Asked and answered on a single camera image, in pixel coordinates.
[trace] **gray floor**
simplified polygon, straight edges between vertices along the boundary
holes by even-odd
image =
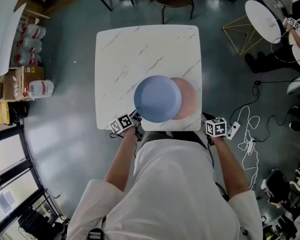
[[[292,69],[253,74],[243,57],[239,57],[221,27],[245,14],[247,0],[231,3],[227,0],[194,0],[194,19],[189,20],[191,7],[167,8],[167,24],[196,25],[200,32],[202,56],[202,111],[229,119],[233,110],[254,99],[255,80],[290,80],[300,74]],[[46,23],[41,57],[46,78],[55,84],[52,97],[37,99],[30,105],[25,120],[25,133],[43,185],[58,199],[62,211],[71,217],[90,179],[102,179],[109,167],[120,140],[110,140],[108,131],[97,129],[94,95],[95,43],[99,31],[161,23],[161,8],[149,0],[112,0],[109,12],[99,0],[80,0],[55,14]],[[270,44],[263,41],[258,50],[269,52]],[[255,138],[267,136],[267,118],[275,114],[283,119],[287,110],[300,104],[296,96],[286,95],[287,83],[263,84],[260,98],[250,106],[251,115],[261,118]],[[247,113],[241,123],[246,124]],[[300,133],[271,121],[271,136],[255,148],[259,154],[256,193],[262,179],[272,168],[281,169],[288,179],[295,177],[299,163]],[[239,161],[244,152],[237,145],[243,141],[241,130],[228,144]],[[215,148],[212,152],[216,158]],[[247,166],[255,164],[253,157]],[[217,181],[223,183],[220,165],[216,163]],[[261,215],[269,220],[282,212],[267,203],[259,202]]]

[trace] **square table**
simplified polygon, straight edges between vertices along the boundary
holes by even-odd
[[[146,25],[101,31],[95,46],[95,113],[99,129],[135,110],[134,94],[145,78],[183,78],[196,91],[195,112],[180,120],[153,123],[145,131],[198,131],[201,127],[202,72],[199,31],[191,25]]]

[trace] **white t-shirt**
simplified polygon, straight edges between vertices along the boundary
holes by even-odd
[[[215,184],[211,158],[198,143],[161,139],[137,153],[125,195],[110,183],[89,182],[70,221],[67,240],[86,240],[103,224],[107,240],[262,240],[255,193],[228,202]]]

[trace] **power strip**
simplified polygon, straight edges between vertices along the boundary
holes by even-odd
[[[228,140],[232,140],[232,138],[235,136],[235,134],[237,133],[237,131],[240,128],[240,124],[238,122],[234,122],[231,130],[228,131],[228,137],[226,137]]]

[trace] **cardboard box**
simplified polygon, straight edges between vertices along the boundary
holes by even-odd
[[[45,70],[40,66],[21,66],[9,70],[2,78],[0,102],[31,101],[25,93],[27,86],[36,80],[45,80]]]

